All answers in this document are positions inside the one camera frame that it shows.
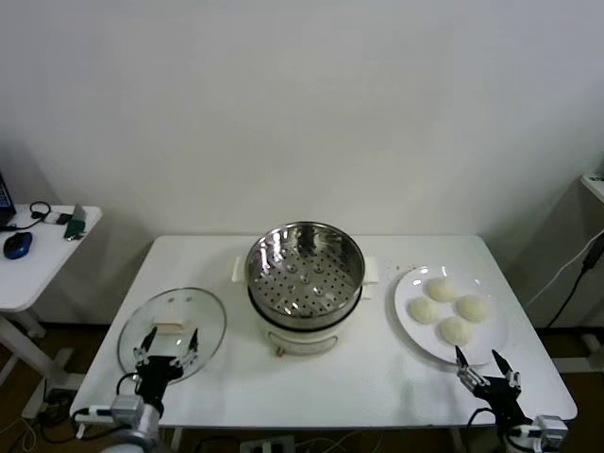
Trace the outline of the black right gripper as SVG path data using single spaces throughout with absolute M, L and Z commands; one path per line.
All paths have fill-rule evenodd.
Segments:
M 531 423 L 517 401 L 521 393 L 520 373 L 514 371 L 506 359 L 493 349 L 495 363 L 504 377 L 483 377 L 470 367 L 457 345 L 455 352 L 458 378 L 466 389 L 472 390 L 473 396 L 489 405 L 499 428 L 513 428 Z

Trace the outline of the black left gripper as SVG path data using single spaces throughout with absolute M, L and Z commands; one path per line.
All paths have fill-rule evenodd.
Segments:
M 198 357 L 198 329 L 196 328 L 189 341 L 186 352 L 178 357 L 148 356 L 150 347 L 157 335 L 157 328 L 143 338 L 139 346 L 133 348 L 136 374 L 140 382 L 135 394 L 143 399 L 145 405 L 156 410 L 163 410 L 162 399 L 168 384 L 183 377 L 183 369 L 188 369 Z

